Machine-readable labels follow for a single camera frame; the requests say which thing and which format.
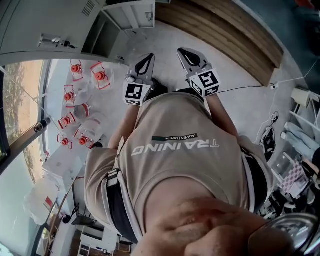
locker vent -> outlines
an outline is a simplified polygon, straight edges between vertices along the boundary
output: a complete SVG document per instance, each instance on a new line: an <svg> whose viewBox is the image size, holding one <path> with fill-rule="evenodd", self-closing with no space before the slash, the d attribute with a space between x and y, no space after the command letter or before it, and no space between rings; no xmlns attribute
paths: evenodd
<svg viewBox="0 0 320 256"><path fill-rule="evenodd" d="M91 11L94 9L95 6L96 4L94 2L92 2L91 0L88 0L88 2L86 3L85 7L82 10L82 14L89 17L91 14Z"/></svg>

shirt sleeve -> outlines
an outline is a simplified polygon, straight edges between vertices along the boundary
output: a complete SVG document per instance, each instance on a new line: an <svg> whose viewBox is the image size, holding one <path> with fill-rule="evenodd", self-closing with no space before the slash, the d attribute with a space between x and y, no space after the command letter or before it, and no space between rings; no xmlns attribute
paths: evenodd
<svg viewBox="0 0 320 256"><path fill-rule="evenodd" d="M117 151L109 148L93 148L90 150L84 175L84 201L90 213L102 222L110 224L106 214L102 182L107 173L115 165Z"/></svg>
<svg viewBox="0 0 320 256"><path fill-rule="evenodd" d="M274 190L274 187L275 187L275 179L274 179L274 174L272 173L269 165L267 164L267 160L266 160L265 154L262 150L262 147L260 145L253 144L251 142L251 140L246 136L240 136L238 138L238 143L241 148L247 150L253 156L258 158L260 160L260 162L263 164L263 166L261 166L261 168L263 168L263 172L264 172L266 182L268 185L267 198L269 198Z"/></svg>

red bottle cap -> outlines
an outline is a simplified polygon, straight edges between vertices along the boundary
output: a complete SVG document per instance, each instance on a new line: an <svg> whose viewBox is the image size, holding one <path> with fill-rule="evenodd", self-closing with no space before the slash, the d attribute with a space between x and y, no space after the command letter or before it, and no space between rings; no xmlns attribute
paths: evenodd
<svg viewBox="0 0 320 256"><path fill-rule="evenodd" d="M100 72L96 73L96 74L94 75L94 77L95 77L95 79L97 79L98 81L102 81L102 80L105 79L106 74L103 73L102 71L100 71Z"/></svg>
<svg viewBox="0 0 320 256"><path fill-rule="evenodd" d="M64 138L62 141L61 141L61 144L62 146L65 146L69 143L69 140L67 138Z"/></svg>
<svg viewBox="0 0 320 256"><path fill-rule="evenodd" d="M70 124L71 120L70 120L69 117L65 117L65 118L62 120L62 122L63 122L64 125L68 125L68 124Z"/></svg>
<svg viewBox="0 0 320 256"><path fill-rule="evenodd" d="M84 145L86 144L86 142L87 142L87 139L85 137L82 137L81 139L79 139L80 145Z"/></svg>
<svg viewBox="0 0 320 256"><path fill-rule="evenodd" d="M81 71L81 66L79 64L72 65L71 71L74 73L79 73Z"/></svg>
<svg viewBox="0 0 320 256"><path fill-rule="evenodd" d="M71 93L71 92L66 93L66 94L64 95L64 99L65 99L66 101L70 101L73 97L74 97L74 94Z"/></svg>

beige t-shirt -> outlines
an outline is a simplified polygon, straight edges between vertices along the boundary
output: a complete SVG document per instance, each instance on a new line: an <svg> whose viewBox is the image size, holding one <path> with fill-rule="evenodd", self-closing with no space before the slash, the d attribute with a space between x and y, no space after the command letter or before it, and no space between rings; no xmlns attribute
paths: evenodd
<svg viewBox="0 0 320 256"><path fill-rule="evenodd" d="M267 166L262 150L247 137L217 127L195 96L172 92L147 101L139 110L135 130L115 163L113 149L94 148L87 159L85 201L93 216L108 223L101 186L106 173L119 168L144 234L144 207L151 190L171 177L188 177L217 199L249 207L249 192L240 145Z"/></svg>

glasses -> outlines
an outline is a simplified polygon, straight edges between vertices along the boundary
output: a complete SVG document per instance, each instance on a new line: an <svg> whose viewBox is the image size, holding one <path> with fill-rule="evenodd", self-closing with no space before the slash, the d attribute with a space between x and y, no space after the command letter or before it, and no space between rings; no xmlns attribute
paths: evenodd
<svg viewBox="0 0 320 256"><path fill-rule="evenodd" d="M319 244L319 218L306 213L291 213L256 230L248 240L248 255L308 255Z"/></svg>

